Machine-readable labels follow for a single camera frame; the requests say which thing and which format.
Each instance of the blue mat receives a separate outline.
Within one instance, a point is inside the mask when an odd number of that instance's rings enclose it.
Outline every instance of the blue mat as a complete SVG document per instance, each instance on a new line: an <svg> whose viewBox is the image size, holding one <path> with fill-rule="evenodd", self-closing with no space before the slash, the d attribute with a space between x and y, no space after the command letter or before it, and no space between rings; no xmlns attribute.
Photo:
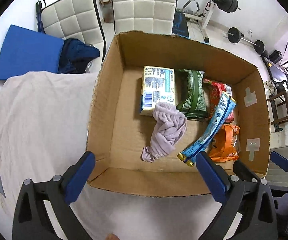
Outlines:
<svg viewBox="0 0 288 240"><path fill-rule="evenodd" d="M29 71L57 73L64 40L11 25L0 50L0 80Z"/></svg>
<svg viewBox="0 0 288 240"><path fill-rule="evenodd" d="M189 38L188 26L184 13L175 12L172 33Z"/></svg>

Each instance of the red snack bag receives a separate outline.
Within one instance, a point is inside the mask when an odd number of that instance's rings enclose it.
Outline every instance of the red snack bag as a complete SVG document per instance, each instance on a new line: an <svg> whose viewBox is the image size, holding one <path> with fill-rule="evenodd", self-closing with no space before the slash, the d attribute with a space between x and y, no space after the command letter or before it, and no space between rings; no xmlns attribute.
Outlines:
<svg viewBox="0 0 288 240"><path fill-rule="evenodd" d="M204 81L210 85L210 104L211 104L211 111L210 111L210 116L209 119L212 118L215 108L217 107L220 97L222 96L222 92L226 92L229 96L232 96L232 89L230 86L225 85L220 82L214 82L210 81L206 78L204 78ZM226 123L231 123L234 121L234 114L233 112L230 113L230 115L227 117L225 120Z"/></svg>

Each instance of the snack package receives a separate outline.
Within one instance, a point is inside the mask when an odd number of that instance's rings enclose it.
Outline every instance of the snack package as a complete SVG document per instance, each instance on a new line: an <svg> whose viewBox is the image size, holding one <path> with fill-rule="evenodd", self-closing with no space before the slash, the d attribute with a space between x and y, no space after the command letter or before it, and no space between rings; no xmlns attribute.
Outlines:
<svg viewBox="0 0 288 240"><path fill-rule="evenodd" d="M187 119L202 121L208 117L203 92L203 71L176 70L175 77L182 79L181 101L176 109L186 115Z"/></svg>
<svg viewBox="0 0 288 240"><path fill-rule="evenodd" d="M223 92L206 131L190 147L177 154L177 157L188 166L193 167L196 162L196 155L201 151L205 151L206 147L210 144L213 137L222 127L224 121L229 113L233 111L235 106L235 100L226 94L226 92Z"/></svg>
<svg viewBox="0 0 288 240"><path fill-rule="evenodd" d="M145 66L142 78L141 115L153 115L159 102L175 105L174 69Z"/></svg>
<svg viewBox="0 0 288 240"><path fill-rule="evenodd" d="M220 101L220 97L222 95L222 92L226 92L229 96L232 96L232 89L230 86L220 83L220 82L214 82L210 81L206 78L204 78L204 82L210 85L210 105L211 105L211 110L210 110L210 115L209 119L212 118L215 112L215 108L217 104ZM234 114L231 112L228 116L228 118L225 120L226 123L231 123L234 121Z"/></svg>
<svg viewBox="0 0 288 240"><path fill-rule="evenodd" d="M215 134L212 141L212 150L209 153L214 162L236 161L238 154L234 148L235 136L239 134L239 126L224 124Z"/></svg>

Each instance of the barcode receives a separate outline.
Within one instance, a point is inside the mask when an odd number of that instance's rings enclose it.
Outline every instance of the barcode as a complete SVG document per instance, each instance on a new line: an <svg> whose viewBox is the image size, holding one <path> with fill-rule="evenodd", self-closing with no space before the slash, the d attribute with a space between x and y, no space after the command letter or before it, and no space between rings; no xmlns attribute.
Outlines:
<svg viewBox="0 0 288 240"><path fill-rule="evenodd" d="M230 86L228 85L224 85L225 86L225 92L229 95L229 96L232 96L232 89Z"/></svg>
<svg viewBox="0 0 288 240"><path fill-rule="evenodd" d="M144 107L145 106L150 106L152 107L152 102L153 102L153 93L152 92L145 92L144 93Z"/></svg>
<svg viewBox="0 0 288 240"><path fill-rule="evenodd" d="M225 106L226 106L226 103L225 103L225 100L221 100L219 105L218 105L218 109L219 110L224 110L225 109Z"/></svg>

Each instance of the wooden chair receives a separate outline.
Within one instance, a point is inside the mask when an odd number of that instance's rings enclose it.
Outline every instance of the wooden chair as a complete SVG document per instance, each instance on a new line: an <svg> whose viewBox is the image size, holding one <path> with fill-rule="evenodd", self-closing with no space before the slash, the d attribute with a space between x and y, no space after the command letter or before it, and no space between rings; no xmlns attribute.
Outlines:
<svg viewBox="0 0 288 240"><path fill-rule="evenodd" d="M282 103L279 103L279 104L276 105L275 99L277 99L277 98L281 99ZM274 117L274 121L271 122L271 124L274 125L276 132L282 131L283 129L279 128L279 125L282 124L282 123L288 122L288 91L283 89L283 91L278 93L276 96L270 95L269 99L267 101L271 103L273 117ZM287 116L282 117L282 118L278 118L277 109L276 108L278 106L282 106L284 104L286 105Z"/></svg>

